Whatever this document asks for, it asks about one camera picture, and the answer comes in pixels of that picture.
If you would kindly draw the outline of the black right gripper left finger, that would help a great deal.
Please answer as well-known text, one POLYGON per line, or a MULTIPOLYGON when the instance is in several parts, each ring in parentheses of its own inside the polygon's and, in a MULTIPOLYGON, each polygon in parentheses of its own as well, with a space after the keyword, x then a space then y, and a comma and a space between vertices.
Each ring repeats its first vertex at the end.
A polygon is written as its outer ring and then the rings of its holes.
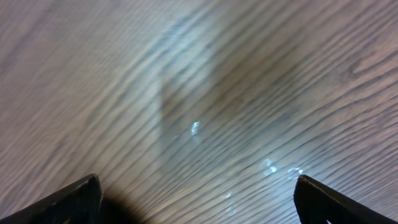
POLYGON ((1 224, 96 223, 102 199, 99 177, 89 174, 1 219, 1 224))

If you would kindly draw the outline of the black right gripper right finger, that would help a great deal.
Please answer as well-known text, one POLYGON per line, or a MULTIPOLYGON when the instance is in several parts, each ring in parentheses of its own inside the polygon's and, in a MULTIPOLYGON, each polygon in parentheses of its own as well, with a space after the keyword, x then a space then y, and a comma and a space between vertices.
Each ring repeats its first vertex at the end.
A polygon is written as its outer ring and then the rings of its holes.
POLYGON ((302 224, 397 224, 307 175, 297 179, 294 204, 302 224))

